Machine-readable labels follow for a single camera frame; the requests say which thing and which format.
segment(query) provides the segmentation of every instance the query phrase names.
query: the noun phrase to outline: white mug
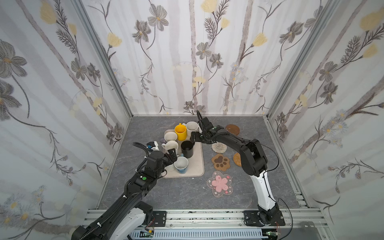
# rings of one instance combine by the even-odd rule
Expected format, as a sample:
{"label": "white mug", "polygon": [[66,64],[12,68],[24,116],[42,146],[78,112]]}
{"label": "white mug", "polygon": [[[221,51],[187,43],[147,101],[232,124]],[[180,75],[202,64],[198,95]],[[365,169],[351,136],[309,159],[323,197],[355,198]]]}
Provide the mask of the white mug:
{"label": "white mug", "polygon": [[179,144],[176,142],[176,141],[169,141],[167,143],[163,143],[161,144],[161,146],[165,149],[165,150],[170,150],[172,148],[174,148],[176,150],[176,154],[177,154],[177,149],[179,148]]}
{"label": "white mug", "polygon": [[166,134],[164,134],[164,140],[166,142],[176,141],[177,140],[177,134],[175,132],[167,132]]}
{"label": "white mug", "polygon": [[185,127],[187,127],[187,135],[190,136],[191,132],[199,132],[199,124],[197,122],[187,122],[183,123]]}

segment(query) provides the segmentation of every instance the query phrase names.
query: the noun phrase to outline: brown round coaster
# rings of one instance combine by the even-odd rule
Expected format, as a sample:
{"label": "brown round coaster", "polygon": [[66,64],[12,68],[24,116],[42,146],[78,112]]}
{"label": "brown round coaster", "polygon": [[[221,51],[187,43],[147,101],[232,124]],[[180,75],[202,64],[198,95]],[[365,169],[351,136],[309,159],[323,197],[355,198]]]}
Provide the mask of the brown round coaster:
{"label": "brown round coaster", "polygon": [[235,134],[236,136],[240,133],[240,128],[234,124],[228,124],[225,126],[225,129],[230,133]]}
{"label": "brown round coaster", "polygon": [[240,154],[237,152],[235,153],[235,155],[233,156],[233,161],[235,162],[235,164],[239,167],[241,167],[241,158],[240,158]]}

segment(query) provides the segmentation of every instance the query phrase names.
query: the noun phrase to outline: yellow mug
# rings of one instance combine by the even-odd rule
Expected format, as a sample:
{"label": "yellow mug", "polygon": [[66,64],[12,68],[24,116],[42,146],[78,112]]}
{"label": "yellow mug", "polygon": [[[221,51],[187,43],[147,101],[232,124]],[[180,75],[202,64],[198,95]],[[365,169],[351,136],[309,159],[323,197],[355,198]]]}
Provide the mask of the yellow mug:
{"label": "yellow mug", "polygon": [[187,138],[187,127],[179,123],[175,127],[175,133],[177,134],[177,139],[179,141],[184,141]]}

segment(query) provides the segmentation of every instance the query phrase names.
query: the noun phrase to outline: pink flower coaster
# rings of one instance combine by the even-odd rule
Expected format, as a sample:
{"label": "pink flower coaster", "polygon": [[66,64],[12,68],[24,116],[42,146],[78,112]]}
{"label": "pink flower coaster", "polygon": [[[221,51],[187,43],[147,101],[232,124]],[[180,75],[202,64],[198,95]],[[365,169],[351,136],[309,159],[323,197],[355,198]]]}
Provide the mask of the pink flower coaster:
{"label": "pink flower coaster", "polygon": [[228,174],[222,174],[216,171],[212,174],[212,177],[207,180],[208,187],[212,188],[212,193],[215,197],[221,197],[222,195],[230,195],[233,192],[231,186],[232,178]]}

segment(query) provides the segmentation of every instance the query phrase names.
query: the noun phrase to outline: white tray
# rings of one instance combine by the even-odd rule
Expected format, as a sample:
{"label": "white tray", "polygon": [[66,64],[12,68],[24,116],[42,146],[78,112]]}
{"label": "white tray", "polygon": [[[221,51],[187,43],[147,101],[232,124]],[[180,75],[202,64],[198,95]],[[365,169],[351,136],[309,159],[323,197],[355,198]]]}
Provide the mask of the white tray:
{"label": "white tray", "polygon": [[[175,132],[175,130],[170,129],[165,131],[167,132]],[[180,155],[181,152],[181,143],[184,141],[176,140],[176,142],[179,144],[179,147],[177,148],[177,155]],[[165,167],[165,170],[167,170],[167,174],[165,172],[163,173],[164,178],[173,178],[173,177],[198,177],[204,174],[204,160],[203,160],[203,149],[201,147],[201,142],[195,142],[195,145],[193,147],[193,156],[191,158],[188,158],[188,168],[186,173],[180,174],[175,166],[169,165]]]}

